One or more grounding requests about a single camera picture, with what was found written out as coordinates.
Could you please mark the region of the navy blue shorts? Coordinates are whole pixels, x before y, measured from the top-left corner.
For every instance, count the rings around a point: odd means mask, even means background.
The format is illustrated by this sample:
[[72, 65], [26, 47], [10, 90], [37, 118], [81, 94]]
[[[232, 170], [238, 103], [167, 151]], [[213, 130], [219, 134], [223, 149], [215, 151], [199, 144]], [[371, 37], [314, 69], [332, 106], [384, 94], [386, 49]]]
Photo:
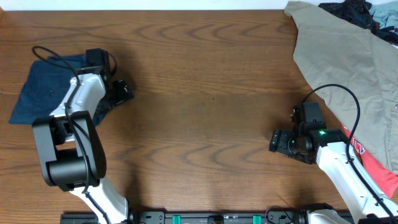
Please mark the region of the navy blue shorts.
[[72, 72], [62, 68], [64, 63], [48, 57], [46, 63], [36, 60], [31, 68], [27, 81], [19, 94], [13, 109], [10, 124], [31, 125], [35, 119], [48, 116], [58, 106], [64, 105], [64, 99], [70, 87]]

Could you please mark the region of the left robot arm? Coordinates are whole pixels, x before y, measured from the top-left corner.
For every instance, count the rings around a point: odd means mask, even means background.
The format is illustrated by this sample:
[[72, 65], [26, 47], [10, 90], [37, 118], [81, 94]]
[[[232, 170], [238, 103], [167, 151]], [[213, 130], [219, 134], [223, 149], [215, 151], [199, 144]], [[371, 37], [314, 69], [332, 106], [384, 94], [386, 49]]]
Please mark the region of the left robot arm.
[[125, 80], [113, 80], [117, 62], [103, 49], [89, 49], [86, 63], [73, 68], [60, 104], [32, 124], [44, 181], [77, 196], [91, 213], [65, 213], [60, 223], [134, 223], [129, 201], [106, 177], [106, 156], [94, 119], [134, 95]]

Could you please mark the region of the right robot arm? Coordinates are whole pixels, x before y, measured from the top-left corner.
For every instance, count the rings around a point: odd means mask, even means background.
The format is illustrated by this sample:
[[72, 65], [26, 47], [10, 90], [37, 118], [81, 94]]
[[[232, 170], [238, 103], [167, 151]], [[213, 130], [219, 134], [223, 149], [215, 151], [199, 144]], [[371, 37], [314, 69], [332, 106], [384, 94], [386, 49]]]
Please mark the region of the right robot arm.
[[345, 133], [327, 128], [318, 103], [294, 106], [291, 120], [291, 131], [274, 130], [271, 152], [316, 164], [333, 182], [355, 223], [397, 223], [397, 204], [366, 172]]

